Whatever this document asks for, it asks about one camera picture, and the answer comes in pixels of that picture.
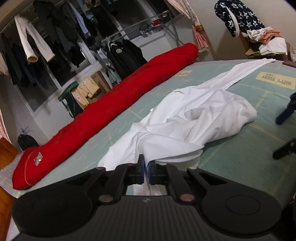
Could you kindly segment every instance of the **bed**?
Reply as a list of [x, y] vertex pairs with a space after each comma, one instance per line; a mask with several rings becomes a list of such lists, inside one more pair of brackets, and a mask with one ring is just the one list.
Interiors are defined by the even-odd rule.
[[[28, 190], [11, 190], [10, 194], [19, 197], [27, 191], [97, 167], [108, 148], [130, 129], [132, 123], [144, 118], [171, 91], [198, 85], [245, 61], [249, 60], [213, 61], [187, 66], [183, 69], [186, 72], [171, 77], [143, 95], [36, 185]], [[178, 168], [184, 170], [189, 166], [198, 166], [216, 175], [267, 192], [285, 207], [295, 193], [296, 161], [294, 155], [273, 160], [272, 152], [296, 135], [296, 115], [292, 115], [281, 126], [275, 124], [275, 118], [285, 109], [289, 96], [295, 90], [256, 80], [260, 72], [296, 77], [294, 68], [276, 61], [259, 68], [230, 87], [229, 92], [246, 98], [257, 110], [257, 119], [245, 125], [235, 136], [206, 144], [199, 158], [178, 164]], [[132, 195], [133, 189], [129, 188], [127, 194]]]

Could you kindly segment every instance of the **red cloth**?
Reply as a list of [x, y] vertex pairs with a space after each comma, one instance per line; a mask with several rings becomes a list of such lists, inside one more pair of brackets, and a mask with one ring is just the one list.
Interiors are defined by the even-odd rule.
[[49, 142], [26, 149], [13, 173], [13, 188], [21, 190], [33, 186], [143, 94], [192, 64], [196, 58], [196, 46], [187, 43], [150, 60], [89, 105]]

